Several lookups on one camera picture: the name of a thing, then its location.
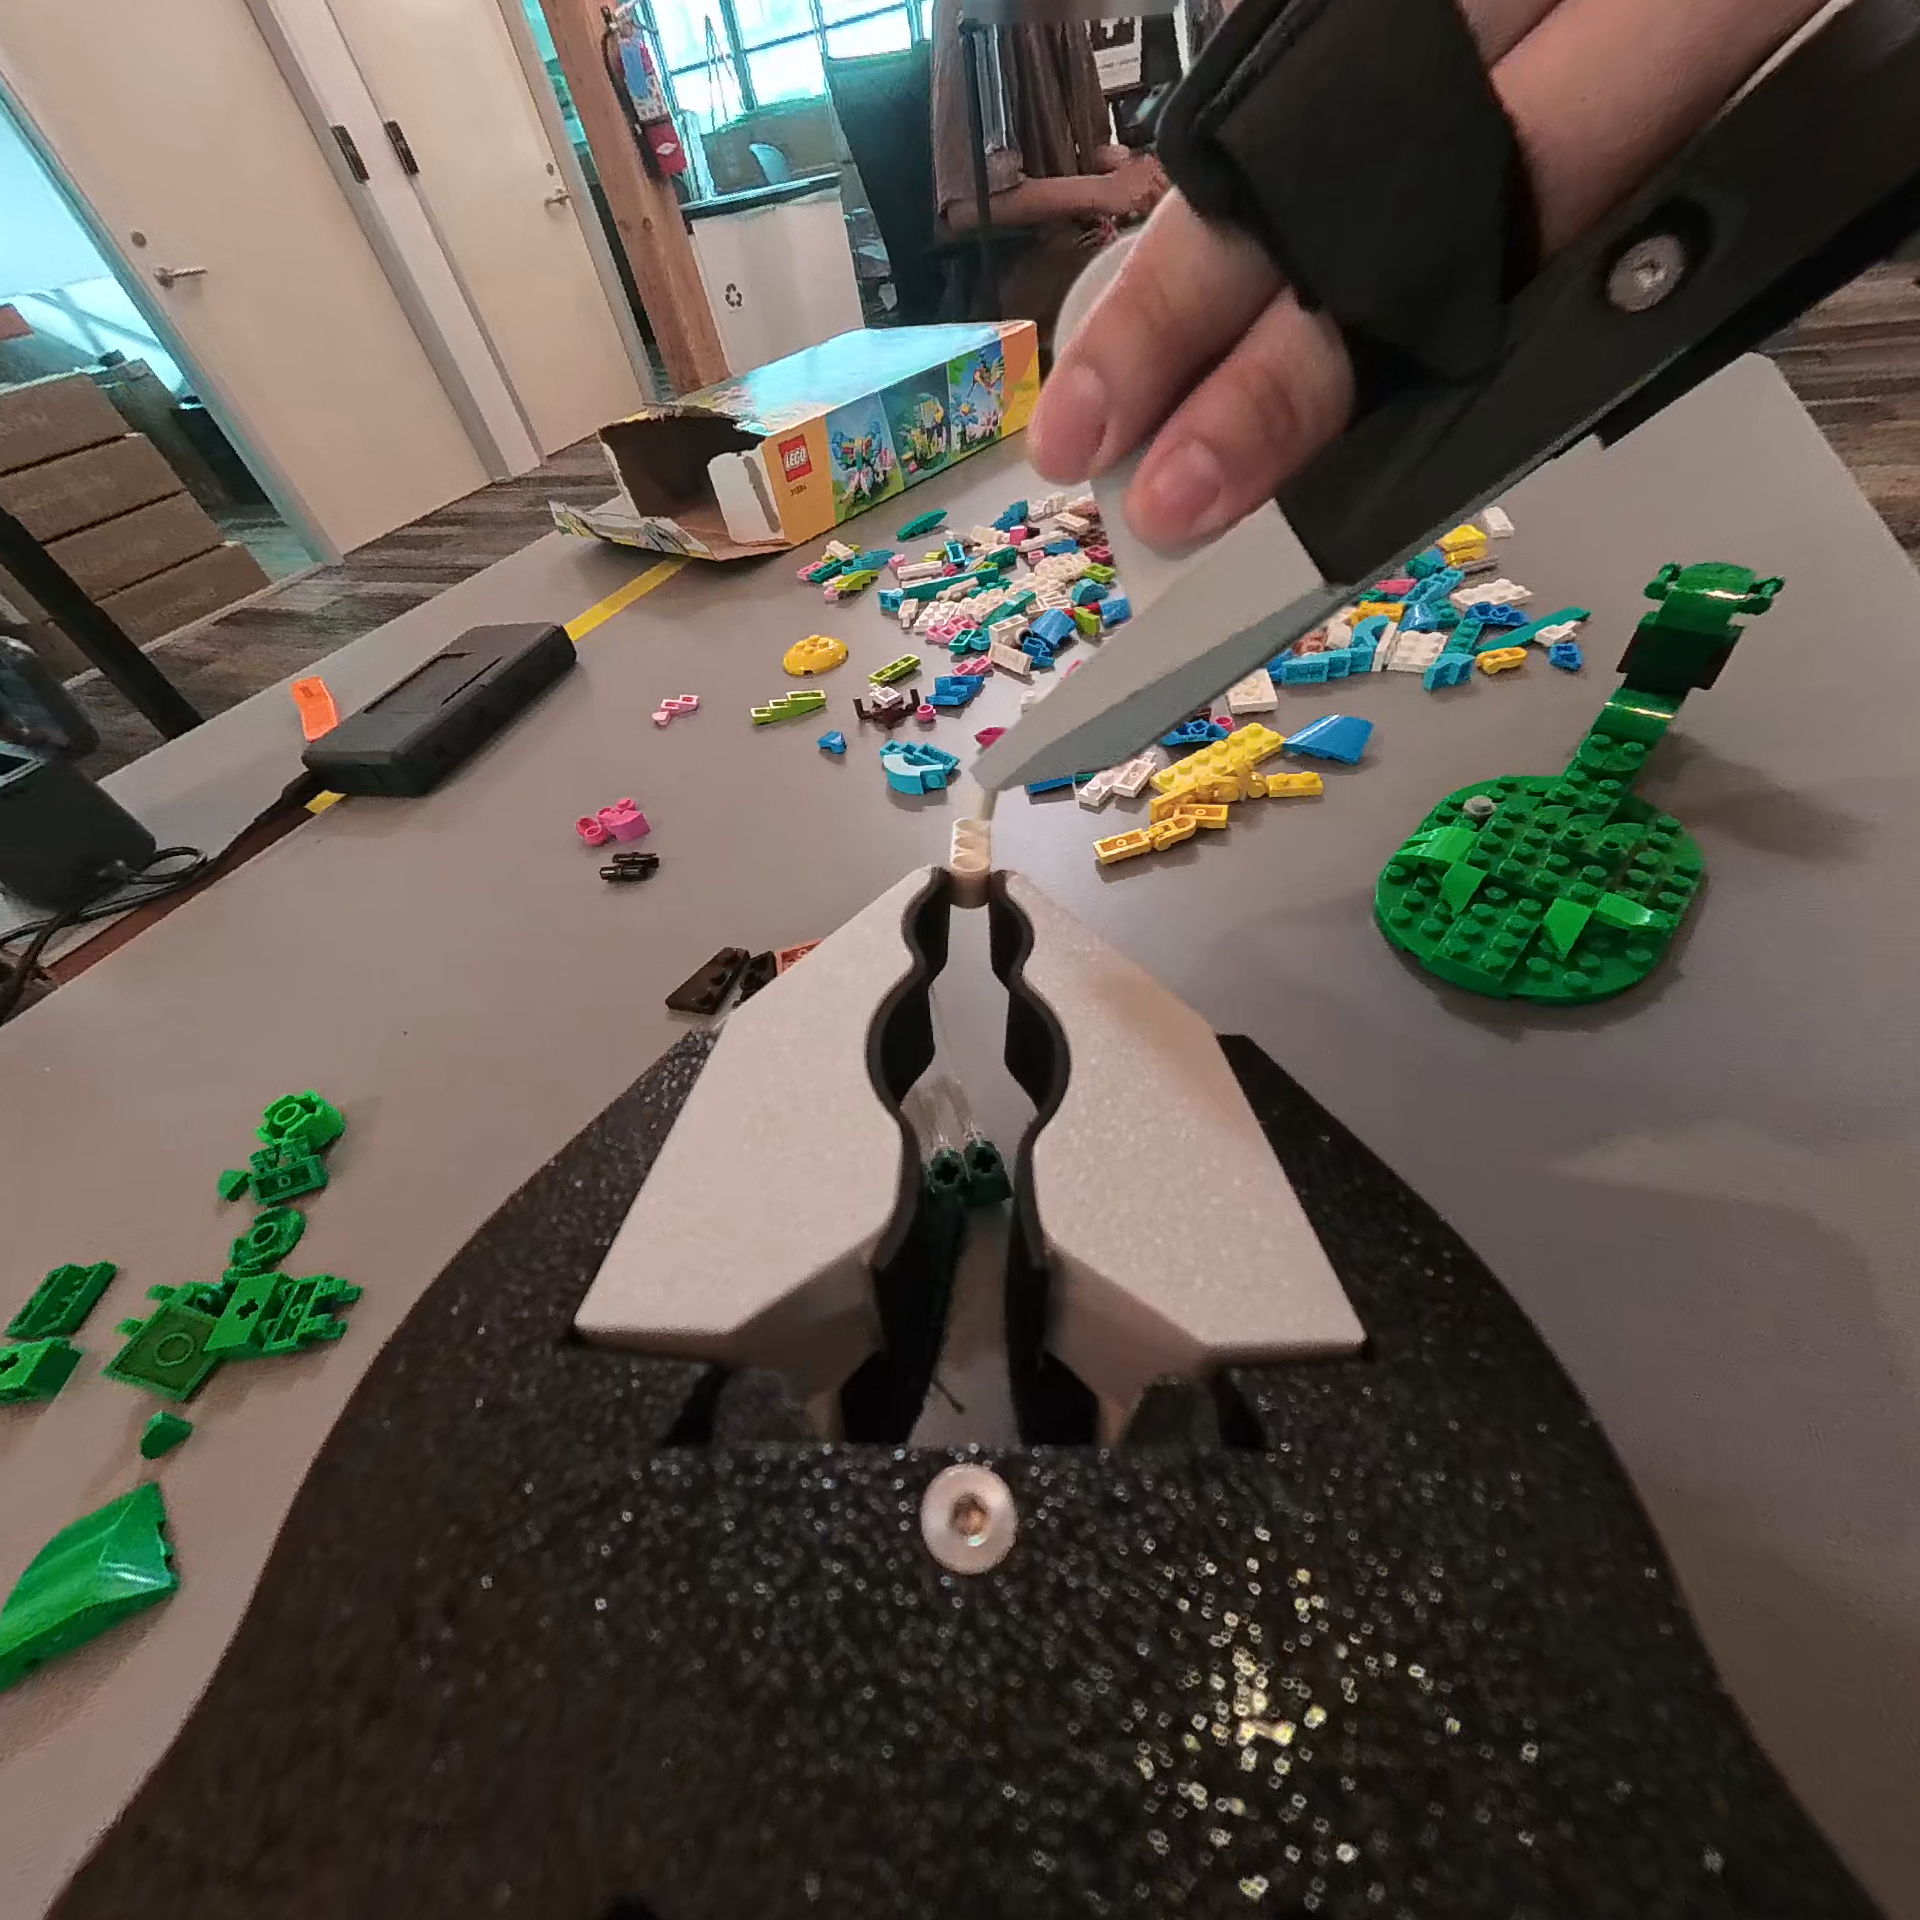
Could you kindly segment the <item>stack of cardboard boxes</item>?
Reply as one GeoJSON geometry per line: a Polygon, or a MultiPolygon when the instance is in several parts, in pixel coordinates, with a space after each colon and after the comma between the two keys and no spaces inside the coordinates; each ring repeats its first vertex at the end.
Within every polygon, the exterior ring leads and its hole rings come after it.
{"type": "Polygon", "coordinates": [[[5,387],[1,503],[137,643],[225,614],[272,580],[87,374],[5,387]]]}

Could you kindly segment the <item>red fire extinguisher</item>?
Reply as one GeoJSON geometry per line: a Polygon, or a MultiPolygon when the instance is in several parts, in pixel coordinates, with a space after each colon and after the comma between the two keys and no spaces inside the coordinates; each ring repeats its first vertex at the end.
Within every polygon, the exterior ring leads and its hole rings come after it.
{"type": "Polygon", "coordinates": [[[676,110],[655,52],[655,36],[640,4],[600,7],[600,57],[645,172],[679,185],[687,172],[676,110]]]}

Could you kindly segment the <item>pile of colourful toy bricks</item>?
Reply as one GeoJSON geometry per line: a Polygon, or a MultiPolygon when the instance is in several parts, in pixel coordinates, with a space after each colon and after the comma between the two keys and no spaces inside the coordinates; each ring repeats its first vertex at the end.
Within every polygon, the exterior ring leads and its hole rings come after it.
{"type": "MultiPolygon", "coordinates": [[[[936,655],[940,680],[928,683],[918,719],[973,697],[975,681],[999,671],[1048,686],[1083,660],[1091,647],[1124,628],[1139,614],[1119,577],[1117,553],[1093,532],[1093,505],[1079,499],[1057,514],[1017,529],[1017,512],[969,535],[950,531],[929,556],[828,542],[800,580],[832,609],[872,599],[920,650],[936,655]]],[[[1156,791],[1155,811],[1173,807],[1189,771],[1229,745],[1277,747],[1264,726],[1293,691],[1337,681],[1411,675],[1428,688],[1463,688],[1496,678],[1543,650],[1553,667],[1579,671],[1579,628],[1587,609],[1531,603],[1483,544],[1463,531],[1452,550],[1407,563],[1398,575],[1365,585],[1353,603],[1337,603],[1308,636],[1277,647],[1256,671],[1223,691],[1229,722],[1200,713],[1158,736],[1173,763],[1149,776],[1141,752],[1099,776],[1076,778],[1079,801],[1156,791]]]]}

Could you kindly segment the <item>wooden post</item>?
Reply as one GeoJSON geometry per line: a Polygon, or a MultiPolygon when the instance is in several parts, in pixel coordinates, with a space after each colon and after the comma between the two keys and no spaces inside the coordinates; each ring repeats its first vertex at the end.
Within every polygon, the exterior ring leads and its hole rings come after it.
{"type": "Polygon", "coordinates": [[[676,394],[694,394],[729,376],[729,361],[699,276],[681,201],[654,182],[643,144],[622,108],[603,48],[599,2],[544,2],[560,70],[603,185],[616,244],[676,394]]]}

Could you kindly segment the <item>dark green brick with clear stalks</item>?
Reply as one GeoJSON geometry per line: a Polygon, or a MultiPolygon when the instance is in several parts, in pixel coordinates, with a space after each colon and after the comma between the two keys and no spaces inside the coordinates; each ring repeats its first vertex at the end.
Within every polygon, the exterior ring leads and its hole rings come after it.
{"type": "Polygon", "coordinates": [[[965,1209],[991,1209],[1012,1199],[1012,1178],[997,1143],[979,1127],[965,1088],[950,1073],[924,1084],[928,1185],[965,1209]]]}

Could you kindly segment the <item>toy brick set box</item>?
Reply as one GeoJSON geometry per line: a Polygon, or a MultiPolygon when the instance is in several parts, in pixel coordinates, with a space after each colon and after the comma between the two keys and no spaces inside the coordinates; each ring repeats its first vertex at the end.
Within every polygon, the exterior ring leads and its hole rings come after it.
{"type": "Polygon", "coordinates": [[[616,494],[569,537],[681,560],[784,553],[1024,431],[1032,321],[869,328],[599,431],[616,494]]]}

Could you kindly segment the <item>yellow tape strip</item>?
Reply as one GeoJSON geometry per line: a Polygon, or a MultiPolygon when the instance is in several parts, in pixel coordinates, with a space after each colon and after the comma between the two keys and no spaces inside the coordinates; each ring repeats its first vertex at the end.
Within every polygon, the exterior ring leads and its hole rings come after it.
{"type": "Polygon", "coordinates": [[[660,560],[652,568],[645,568],[635,577],[631,577],[624,585],[615,587],[590,609],[577,614],[573,620],[567,622],[564,634],[571,641],[585,641],[592,634],[600,632],[611,620],[633,609],[643,596],[655,593],[657,587],[671,583],[686,568],[686,560],[660,560]]]}

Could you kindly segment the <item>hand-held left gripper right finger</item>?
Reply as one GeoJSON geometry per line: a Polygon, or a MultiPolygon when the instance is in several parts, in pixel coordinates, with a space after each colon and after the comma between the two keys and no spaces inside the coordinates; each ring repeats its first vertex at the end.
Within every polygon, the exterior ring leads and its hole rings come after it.
{"type": "Polygon", "coordinates": [[[1359,1318],[1209,1019],[1017,873],[988,897],[1015,1153],[1006,1358],[1027,1446],[1119,1439],[1161,1382],[1351,1361],[1359,1318]]]}

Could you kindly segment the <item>grey desk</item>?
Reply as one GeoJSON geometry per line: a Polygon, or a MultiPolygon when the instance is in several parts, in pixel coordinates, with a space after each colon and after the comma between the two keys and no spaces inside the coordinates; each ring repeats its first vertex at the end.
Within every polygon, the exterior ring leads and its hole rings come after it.
{"type": "Polygon", "coordinates": [[[117,1290],[5,1418],[5,1585],[152,1472],[181,1591],[5,1695],[5,1916],[1915,1916],[1915,577],[1750,359],[1541,474],[1503,563],[1579,678],[1404,678],[1355,774],[1094,873],[1000,860],[1285,1070],[1347,1282],[1461,1307],[1382,1441],[1000,1462],[1017,1547],[920,1545],[936,1462],[676,1448],[694,1383],[569,1319],[703,1035],[664,995],[940,855],[743,707],[784,568],[679,578],[425,803],[296,828],[5,1030],[5,1300],[117,1290]],[[1662,560],[1783,575],[1648,788],[1707,894],[1651,993],[1471,1009],[1379,939],[1427,807],[1551,774],[1662,560]],[[701,708],[657,730],[663,697],[701,708]],[[633,798],[652,832],[585,848],[633,798]],[[607,886],[616,852],[660,873],[607,886]],[[300,1273],[340,1339],[192,1435],[103,1376],[248,1208],[261,1114],[345,1114],[300,1273]]]}

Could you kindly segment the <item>black flat box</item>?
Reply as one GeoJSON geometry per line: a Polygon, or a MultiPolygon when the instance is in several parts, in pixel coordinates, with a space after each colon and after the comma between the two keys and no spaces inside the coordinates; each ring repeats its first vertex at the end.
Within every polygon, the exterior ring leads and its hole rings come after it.
{"type": "Polygon", "coordinates": [[[349,713],[301,762],[319,791],[416,801],[513,726],[577,664],[550,622],[469,628],[408,678],[349,713]]]}

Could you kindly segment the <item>black charging dock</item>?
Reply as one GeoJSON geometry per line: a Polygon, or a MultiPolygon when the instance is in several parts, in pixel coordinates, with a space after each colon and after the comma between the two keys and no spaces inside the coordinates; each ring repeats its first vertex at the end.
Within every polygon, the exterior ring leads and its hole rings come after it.
{"type": "Polygon", "coordinates": [[[152,834],[80,762],[100,738],[21,632],[1,628],[1,882],[40,907],[85,906],[144,873],[152,834]]]}

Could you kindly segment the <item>white door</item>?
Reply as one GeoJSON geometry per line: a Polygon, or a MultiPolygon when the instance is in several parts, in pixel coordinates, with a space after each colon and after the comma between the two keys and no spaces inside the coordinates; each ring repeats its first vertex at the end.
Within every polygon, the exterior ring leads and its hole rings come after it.
{"type": "Polygon", "coordinates": [[[484,484],[248,4],[5,2],[5,76],[259,484],[340,556],[484,484]]]}
{"type": "Polygon", "coordinates": [[[649,396],[633,307],[519,2],[333,2],[405,183],[542,456],[649,396]]]}

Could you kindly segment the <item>green toy brick plant model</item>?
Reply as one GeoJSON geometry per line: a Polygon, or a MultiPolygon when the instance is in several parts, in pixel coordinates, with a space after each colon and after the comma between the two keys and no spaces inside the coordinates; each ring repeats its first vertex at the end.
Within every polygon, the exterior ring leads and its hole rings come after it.
{"type": "Polygon", "coordinates": [[[1502,776],[1435,803],[1382,864],[1373,915],[1427,974],[1486,999],[1575,1006],[1638,987],[1704,881],[1692,832],[1638,795],[1692,691],[1710,688],[1783,578],[1667,566],[1621,688],[1559,776],[1502,776]]]}

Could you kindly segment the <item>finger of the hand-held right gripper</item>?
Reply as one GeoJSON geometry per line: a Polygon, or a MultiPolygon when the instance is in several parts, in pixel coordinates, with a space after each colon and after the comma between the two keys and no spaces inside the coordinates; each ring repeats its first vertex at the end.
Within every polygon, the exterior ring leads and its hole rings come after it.
{"type": "Polygon", "coordinates": [[[1265,503],[1227,535],[1168,563],[1156,595],[1096,659],[1024,711],[973,768],[983,793],[1093,774],[1174,722],[1332,611],[1359,578],[1359,523],[1265,503]]]}

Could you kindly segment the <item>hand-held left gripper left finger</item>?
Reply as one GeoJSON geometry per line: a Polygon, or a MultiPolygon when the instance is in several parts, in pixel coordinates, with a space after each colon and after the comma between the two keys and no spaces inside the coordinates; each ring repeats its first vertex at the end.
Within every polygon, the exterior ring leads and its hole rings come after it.
{"type": "Polygon", "coordinates": [[[577,1338],[772,1374],[822,1430],[907,1441],[953,1300],[953,1180],[903,1116],[949,911],[945,872],[912,872],[733,1009],[577,1338]]]}

